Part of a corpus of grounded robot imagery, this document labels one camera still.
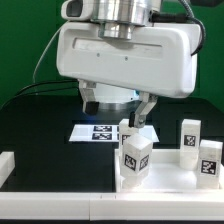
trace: white block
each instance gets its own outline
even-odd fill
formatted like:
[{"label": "white block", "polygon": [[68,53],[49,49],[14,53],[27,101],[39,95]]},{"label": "white block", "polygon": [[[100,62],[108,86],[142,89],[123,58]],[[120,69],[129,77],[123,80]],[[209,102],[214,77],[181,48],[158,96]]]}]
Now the white block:
[{"label": "white block", "polygon": [[130,128],[129,127],[129,119],[123,119],[119,123],[119,150],[120,153],[119,155],[122,156],[122,149],[123,149],[123,144],[124,141],[129,138],[131,135],[138,133],[139,129],[138,128]]},{"label": "white block", "polygon": [[3,152],[0,155],[0,188],[15,168],[14,152]]},{"label": "white block", "polygon": [[197,188],[219,188],[222,146],[222,142],[201,141],[197,171]]},{"label": "white block", "polygon": [[185,119],[181,130],[180,167],[196,170],[200,141],[201,121]]},{"label": "white block", "polygon": [[136,133],[124,141],[121,175],[124,188],[141,184],[148,175],[153,143]]}]

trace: green backdrop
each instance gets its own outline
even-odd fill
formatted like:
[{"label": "green backdrop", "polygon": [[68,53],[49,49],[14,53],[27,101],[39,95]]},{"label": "green backdrop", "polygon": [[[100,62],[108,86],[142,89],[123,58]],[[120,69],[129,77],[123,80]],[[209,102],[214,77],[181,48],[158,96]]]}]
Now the green backdrop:
[{"label": "green backdrop", "polygon": [[[36,63],[48,41],[64,23],[64,0],[0,0],[0,105],[32,83]],[[182,12],[178,3],[164,11]],[[208,99],[224,111],[224,4],[216,8],[193,7],[207,29],[207,42],[199,54],[197,85],[193,97]],[[37,81],[62,79],[56,69],[57,40],[38,72]]]}]

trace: black cable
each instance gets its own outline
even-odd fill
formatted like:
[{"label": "black cable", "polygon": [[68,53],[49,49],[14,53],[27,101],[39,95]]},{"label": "black cable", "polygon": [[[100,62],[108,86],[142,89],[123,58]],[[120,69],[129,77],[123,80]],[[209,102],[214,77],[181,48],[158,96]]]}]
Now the black cable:
[{"label": "black cable", "polygon": [[38,82],[36,84],[32,84],[32,85],[29,85],[29,86],[24,87],[19,92],[17,92],[15,95],[18,96],[18,95],[22,94],[23,92],[25,92],[28,89],[31,89],[31,88],[34,88],[34,87],[37,87],[37,86],[41,86],[41,85],[63,84],[63,83],[78,83],[78,81],[77,80],[63,80],[63,81],[44,81],[44,82]]},{"label": "black cable", "polygon": [[29,92],[29,93],[24,93],[24,94],[20,94],[20,95],[15,95],[13,98],[11,98],[10,100],[8,100],[6,103],[4,103],[1,108],[0,111],[6,107],[7,105],[9,105],[13,100],[18,99],[20,97],[24,97],[24,96],[28,96],[28,95],[34,95],[36,93],[47,93],[47,92],[54,92],[54,91],[62,91],[62,90],[68,90],[68,89],[78,89],[77,87],[66,87],[66,88],[59,88],[59,89],[50,89],[50,90],[42,90],[42,91],[34,91],[34,92]]},{"label": "black cable", "polygon": [[153,22],[153,23],[155,23],[155,22],[157,22],[157,23],[187,23],[189,21],[199,25],[200,29],[201,29],[200,42],[199,42],[196,50],[193,53],[191,53],[191,56],[194,56],[202,49],[202,47],[204,46],[205,41],[206,41],[205,26],[199,19],[188,16],[186,14],[170,14],[170,13],[154,12],[151,15],[151,22]]},{"label": "black cable", "polygon": [[206,29],[205,29],[204,24],[199,19],[187,16],[187,20],[188,21],[192,21],[195,24],[198,24],[200,26],[200,28],[201,28],[201,40],[200,40],[200,43],[199,43],[198,47],[196,48],[196,50],[191,54],[191,56],[193,56],[193,55],[197,54],[203,48],[203,46],[205,44],[205,41],[206,41]]}]

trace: white cube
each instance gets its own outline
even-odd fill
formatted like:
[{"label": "white cube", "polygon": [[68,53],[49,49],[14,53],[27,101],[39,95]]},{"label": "white cube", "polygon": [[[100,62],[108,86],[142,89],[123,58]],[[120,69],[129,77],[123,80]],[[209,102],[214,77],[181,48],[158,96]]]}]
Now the white cube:
[{"label": "white cube", "polygon": [[153,142],[136,133],[126,139],[123,145],[121,175],[123,186],[135,187],[148,175]]},{"label": "white cube", "polygon": [[201,121],[184,119],[181,129],[180,167],[196,170],[198,164]]},{"label": "white cube", "polygon": [[219,188],[222,147],[222,142],[201,141],[197,171],[197,188]]},{"label": "white cube", "polygon": [[129,119],[123,119],[119,123],[119,155],[122,156],[122,149],[124,140],[129,138],[131,135],[138,133],[139,129],[129,127]]}]

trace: black tabletop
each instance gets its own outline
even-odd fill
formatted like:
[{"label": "black tabletop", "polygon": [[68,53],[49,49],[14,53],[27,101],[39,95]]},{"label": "black tabletop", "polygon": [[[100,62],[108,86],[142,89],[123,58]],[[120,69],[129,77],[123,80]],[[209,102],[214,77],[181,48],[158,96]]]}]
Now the black tabletop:
[{"label": "black tabletop", "polygon": [[[16,168],[0,191],[114,192],[113,161],[118,143],[68,140],[75,124],[118,125],[132,110],[99,111],[90,117],[82,113],[78,97],[27,96],[12,101],[0,111],[0,153],[15,152]],[[209,102],[160,98],[147,119],[160,140],[154,148],[179,148],[183,119],[202,121],[201,139],[224,142],[224,113]]]}]

